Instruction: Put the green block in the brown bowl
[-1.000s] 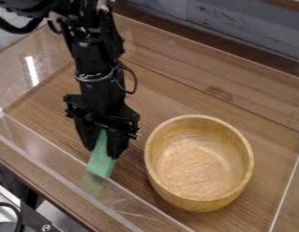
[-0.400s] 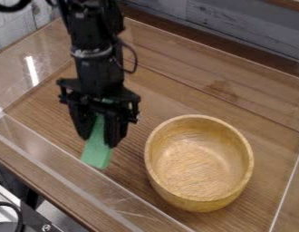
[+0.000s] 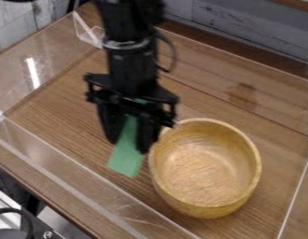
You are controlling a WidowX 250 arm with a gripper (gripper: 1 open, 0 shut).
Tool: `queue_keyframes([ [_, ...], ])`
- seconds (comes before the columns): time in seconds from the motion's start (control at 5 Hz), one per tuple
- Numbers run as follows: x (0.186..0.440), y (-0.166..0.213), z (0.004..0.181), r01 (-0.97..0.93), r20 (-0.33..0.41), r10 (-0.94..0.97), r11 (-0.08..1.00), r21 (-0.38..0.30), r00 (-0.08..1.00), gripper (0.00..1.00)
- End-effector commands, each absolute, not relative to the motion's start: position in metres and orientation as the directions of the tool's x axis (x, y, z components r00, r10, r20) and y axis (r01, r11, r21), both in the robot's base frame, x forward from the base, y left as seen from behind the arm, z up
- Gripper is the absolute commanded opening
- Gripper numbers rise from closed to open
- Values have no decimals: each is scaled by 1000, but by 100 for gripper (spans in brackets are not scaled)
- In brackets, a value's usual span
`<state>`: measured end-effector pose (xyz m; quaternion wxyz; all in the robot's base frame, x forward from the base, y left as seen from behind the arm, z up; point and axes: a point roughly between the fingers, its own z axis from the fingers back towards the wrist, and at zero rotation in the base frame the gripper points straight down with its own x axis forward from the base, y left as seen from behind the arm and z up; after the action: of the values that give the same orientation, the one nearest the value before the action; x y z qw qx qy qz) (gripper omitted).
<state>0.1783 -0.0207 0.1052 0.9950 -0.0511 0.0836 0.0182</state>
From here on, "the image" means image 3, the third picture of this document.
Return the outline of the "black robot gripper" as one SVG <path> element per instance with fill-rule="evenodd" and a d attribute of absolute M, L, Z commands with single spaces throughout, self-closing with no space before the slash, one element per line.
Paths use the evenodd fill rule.
<path fill-rule="evenodd" d="M 87 73 L 87 100 L 98 106 L 107 140 L 116 145 L 126 115 L 138 118 L 136 147 L 146 154 L 159 141 L 163 126 L 172 127 L 179 96 L 159 83 L 159 44 L 155 38 L 104 40 L 108 73 Z"/>

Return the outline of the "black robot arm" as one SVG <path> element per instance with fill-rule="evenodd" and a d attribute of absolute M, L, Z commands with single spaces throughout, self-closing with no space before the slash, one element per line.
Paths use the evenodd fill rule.
<path fill-rule="evenodd" d="M 172 127 L 179 96 L 159 83 L 159 42 L 168 38 L 156 25 L 164 21 L 164 0 L 95 0 L 106 37 L 108 72 L 88 73 L 87 100 L 98 106 L 111 143 L 118 143 L 130 116 L 136 118 L 136 149 L 147 153 L 164 126 Z"/>

